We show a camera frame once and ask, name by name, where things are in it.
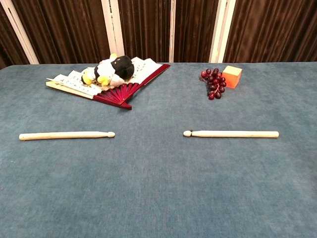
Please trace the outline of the dark red grape bunch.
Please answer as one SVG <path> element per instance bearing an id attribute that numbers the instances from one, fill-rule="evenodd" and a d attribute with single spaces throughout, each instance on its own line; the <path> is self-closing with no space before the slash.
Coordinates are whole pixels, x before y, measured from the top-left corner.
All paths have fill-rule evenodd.
<path id="1" fill-rule="evenodd" d="M 209 100 L 220 99 L 225 92 L 226 78 L 218 68 L 207 68 L 200 72 L 200 80 L 206 83 Z"/>

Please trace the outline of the pale wooden drumstick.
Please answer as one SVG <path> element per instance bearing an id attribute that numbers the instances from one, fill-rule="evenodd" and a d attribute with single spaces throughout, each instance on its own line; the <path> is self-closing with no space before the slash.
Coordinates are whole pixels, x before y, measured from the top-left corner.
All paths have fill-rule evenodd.
<path id="1" fill-rule="evenodd" d="M 219 131 L 219 130 L 187 130 L 183 132 L 185 137 L 206 138 L 278 138 L 278 131 Z"/>
<path id="2" fill-rule="evenodd" d="M 68 138 L 113 138 L 114 132 L 100 131 L 72 131 L 72 132 L 43 132 L 43 133 L 23 133 L 19 135 L 19 140 L 42 140 L 42 139 L 68 139 Z"/>

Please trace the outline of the thin white stand pole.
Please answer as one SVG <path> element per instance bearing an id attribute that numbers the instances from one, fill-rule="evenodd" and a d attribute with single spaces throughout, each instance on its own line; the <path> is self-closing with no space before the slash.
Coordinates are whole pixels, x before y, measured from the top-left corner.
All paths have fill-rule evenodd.
<path id="1" fill-rule="evenodd" d="M 174 62 L 176 0 L 170 1 L 169 62 Z"/>

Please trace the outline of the blue fabric table mat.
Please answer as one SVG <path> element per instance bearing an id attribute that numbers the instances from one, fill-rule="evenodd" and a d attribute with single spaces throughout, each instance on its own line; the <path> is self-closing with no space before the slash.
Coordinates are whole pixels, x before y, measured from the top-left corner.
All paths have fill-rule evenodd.
<path id="1" fill-rule="evenodd" d="M 207 67 L 172 64 L 130 111 L 45 85 L 82 64 L 1 69 L 0 238 L 317 238 L 317 62 L 241 63 L 212 101 Z M 115 137 L 19 140 L 72 131 Z"/>

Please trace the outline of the black white yellow plush toy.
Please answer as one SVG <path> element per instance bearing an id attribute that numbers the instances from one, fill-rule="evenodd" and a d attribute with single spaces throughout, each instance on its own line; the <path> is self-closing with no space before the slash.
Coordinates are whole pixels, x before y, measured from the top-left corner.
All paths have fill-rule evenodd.
<path id="1" fill-rule="evenodd" d="M 82 72 L 81 81 L 85 86 L 95 84 L 100 87 L 118 87 L 132 77 L 134 64 L 126 55 L 111 54 L 108 59 L 95 67 L 88 67 Z"/>

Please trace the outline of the brown pleated curtain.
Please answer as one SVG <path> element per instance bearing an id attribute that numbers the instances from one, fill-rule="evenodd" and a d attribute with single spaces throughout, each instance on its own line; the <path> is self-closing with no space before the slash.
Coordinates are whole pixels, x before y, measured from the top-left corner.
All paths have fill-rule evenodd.
<path id="1" fill-rule="evenodd" d="M 171 0 L 118 0 L 124 51 L 169 62 Z M 101 0 L 12 0 L 39 64 L 111 52 Z M 208 62 L 218 0 L 176 0 L 174 62 Z M 317 0 L 236 0 L 224 62 L 317 61 Z M 0 69 L 29 64 L 0 3 Z"/>

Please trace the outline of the orange yellow cube block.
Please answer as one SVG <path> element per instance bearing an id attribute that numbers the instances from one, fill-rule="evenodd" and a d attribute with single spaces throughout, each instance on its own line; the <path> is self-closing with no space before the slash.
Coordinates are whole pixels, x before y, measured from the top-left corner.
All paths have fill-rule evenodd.
<path id="1" fill-rule="evenodd" d="M 242 69 L 234 66 L 226 66 L 222 72 L 222 76 L 225 78 L 226 86 L 234 89 L 239 83 L 242 74 Z"/>

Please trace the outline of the red ribbed paper folding fan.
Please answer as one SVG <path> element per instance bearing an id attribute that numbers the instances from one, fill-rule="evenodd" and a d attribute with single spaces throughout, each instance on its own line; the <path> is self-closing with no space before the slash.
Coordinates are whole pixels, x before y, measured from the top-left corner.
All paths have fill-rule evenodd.
<path id="1" fill-rule="evenodd" d="M 130 79 L 118 87 L 100 87 L 95 84 L 85 86 L 81 81 L 81 72 L 71 71 L 68 75 L 59 74 L 46 82 L 46 86 L 58 89 L 77 96 L 88 98 L 104 104 L 131 110 L 132 106 L 127 101 L 139 89 L 146 86 L 157 76 L 167 70 L 169 64 L 160 64 L 152 59 L 132 58 L 134 73 Z"/>

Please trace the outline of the white partition frame post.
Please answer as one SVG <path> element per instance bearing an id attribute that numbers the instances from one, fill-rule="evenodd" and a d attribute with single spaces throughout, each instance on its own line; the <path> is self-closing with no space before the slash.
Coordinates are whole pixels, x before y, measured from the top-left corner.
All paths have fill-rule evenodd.
<path id="1" fill-rule="evenodd" d="M 111 53 L 125 55 L 118 0 L 101 0 Z"/>
<path id="2" fill-rule="evenodd" d="M 11 26 L 21 44 L 21 47 L 30 64 L 39 64 L 38 58 L 26 34 L 12 0 L 0 0 L 2 7 L 11 23 Z"/>
<path id="3" fill-rule="evenodd" d="M 212 35 L 210 63 L 222 63 L 231 27 L 236 0 L 218 0 Z"/>

